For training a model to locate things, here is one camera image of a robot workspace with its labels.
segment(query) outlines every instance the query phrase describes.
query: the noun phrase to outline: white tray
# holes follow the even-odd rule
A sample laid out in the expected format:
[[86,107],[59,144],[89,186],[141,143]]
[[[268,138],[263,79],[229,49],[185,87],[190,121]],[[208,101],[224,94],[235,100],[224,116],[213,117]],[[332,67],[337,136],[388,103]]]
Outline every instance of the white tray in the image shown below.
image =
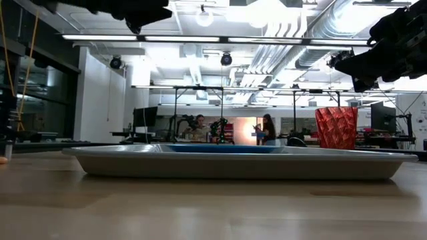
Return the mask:
[[[240,153],[225,153],[237,148]],[[203,179],[388,179],[402,162],[418,160],[400,153],[225,145],[76,147],[63,153],[94,175]]]

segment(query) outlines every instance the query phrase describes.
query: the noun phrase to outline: security camera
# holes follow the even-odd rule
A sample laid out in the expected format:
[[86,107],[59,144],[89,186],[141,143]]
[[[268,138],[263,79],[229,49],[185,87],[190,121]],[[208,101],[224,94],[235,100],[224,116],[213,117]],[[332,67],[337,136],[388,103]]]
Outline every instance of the security camera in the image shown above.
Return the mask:
[[224,53],[221,58],[221,65],[230,66],[233,62],[232,56],[230,53]]
[[121,56],[113,56],[113,59],[109,62],[109,66],[112,69],[121,69],[124,66],[123,61],[121,61]]

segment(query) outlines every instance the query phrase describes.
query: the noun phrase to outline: wooden table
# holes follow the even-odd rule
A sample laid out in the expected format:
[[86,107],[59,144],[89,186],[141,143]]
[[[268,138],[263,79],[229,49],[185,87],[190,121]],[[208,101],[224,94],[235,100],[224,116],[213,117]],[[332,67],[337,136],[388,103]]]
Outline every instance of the wooden table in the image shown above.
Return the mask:
[[0,166],[1,239],[423,239],[427,165],[386,182],[174,181],[86,175],[60,153]]

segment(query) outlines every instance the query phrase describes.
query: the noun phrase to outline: woman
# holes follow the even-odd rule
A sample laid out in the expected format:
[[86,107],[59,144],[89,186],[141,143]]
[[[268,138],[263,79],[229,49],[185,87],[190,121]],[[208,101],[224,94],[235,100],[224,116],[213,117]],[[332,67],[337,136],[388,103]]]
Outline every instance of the woman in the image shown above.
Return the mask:
[[188,127],[183,133],[191,133],[194,141],[206,142],[207,133],[211,131],[211,128],[203,124],[205,117],[202,114],[195,117],[195,121],[197,122],[197,127],[195,129]]
[[274,123],[273,123],[273,119],[272,116],[270,116],[270,114],[265,114],[263,119],[263,127],[262,127],[262,131],[264,132],[265,136],[262,139],[262,143],[264,145],[275,145],[275,141],[276,140],[276,130],[274,129]]

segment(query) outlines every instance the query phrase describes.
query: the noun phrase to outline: computer screen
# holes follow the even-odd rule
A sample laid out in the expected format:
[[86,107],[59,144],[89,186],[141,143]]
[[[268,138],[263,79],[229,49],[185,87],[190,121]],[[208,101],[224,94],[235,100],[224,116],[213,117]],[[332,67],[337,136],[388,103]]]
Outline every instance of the computer screen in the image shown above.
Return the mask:
[[371,104],[371,128],[395,133],[395,116],[395,108],[385,107],[383,102]]
[[134,127],[153,127],[155,125],[155,116],[157,115],[157,107],[147,107],[145,109],[133,110],[133,126]]

